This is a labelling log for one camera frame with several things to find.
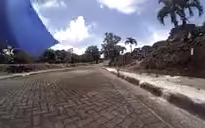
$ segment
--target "cloud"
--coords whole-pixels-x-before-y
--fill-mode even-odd
[[[68,28],[56,30],[53,35],[60,42],[75,44],[89,38],[89,30],[93,26],[86,26],[84,17],[79,16],[76,20],[70,21]]]
[[[43,22],[43,24],[48,27],[49,26],[49,19],[44,17],[41,13],[40,13],[40,7],[39,4],[34,3],[33,4],[33,8],[36,11],[36,13],[38,14],[39,18],[41,19],[41,21]]]
[[[43,2],[34,2],[39,9],[66,7],[64,0],[45,0]]]
[[[149,32],[151,32],[151,36],[149,37],[148,41],[143,44],[152,45],[157,41],[166,40],[169,36],[168,29],[157,29],[155,27],[148,27]]]
[[[124,14],[140,14],[142,5],[147,0],[97,0],[101,5],[116,9]]]

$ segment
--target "palm tree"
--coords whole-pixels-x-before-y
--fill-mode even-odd
[[[132,45],[135,44],[137,45],[137,41],[132,38],[132,37],[128,37],[125,41],[125,44],[129,44],[130,45],[130,49],[131,49],[131,52],[132,52]]]
[[[164,4],[157,14],[157,18],[162,24],[164,24],[164,18],[170,16],[175,27],[178,26],[177,17],[181,18],[182,26],[185,26],[188,21],[186,11],[188,10],[190,16],[194,16],[194,8],[198,10],[199,16],[203,14],[203,7],[199,0],[159,0],[159,3]]]

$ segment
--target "cobblestone road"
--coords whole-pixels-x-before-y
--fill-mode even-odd
[[[169,128],[94,69],[0,81],[0,128]]]

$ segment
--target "blue sky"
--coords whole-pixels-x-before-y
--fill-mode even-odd
[[[204,15],[189,18],[202,24]],[[167,38],[173,25],[166,19],[165,26],[156,18],[162,7],[158,0],[44,0],[32,3],[49,32],[60,43],[53,49],[74,48],[82,54],[89,45],[101,46],[105,32],[113,32],[124,45],[127,37],[137,39],[138,46],[152,45]]]

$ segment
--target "concrete curb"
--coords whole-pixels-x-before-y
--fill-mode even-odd
[[[198,117],[202,118],[205,120],[205,102],[195,102],[193,101],[190,97],[180,94],[180,93],[174,93],[174,92],[170,92],[167,89],[164,88],[160,88],[157,87],[153,84],[147,83],[147,82],[143,82],[140,83],[140,80],[135,79],[135,78],[131,78],[129,76],[125,76],[123,74],[119,75],[120,78],[133,83],[135,85],[139,85],[141,88],[149,91],[151,94],[155,95],[155,96],[159,96],[164,98],[165,100],[167,100],[169,103],[182,108],[192,114],[197,115]]]
[[[18,74],[0,76],[0,80],[37,75],[37,74],[48,73],[48,72],[70,71],[70,70],[73,70],[73,68],[51,69],[51,70],[42,70],[42,71],[28,72],[28,73],[18,73]]]

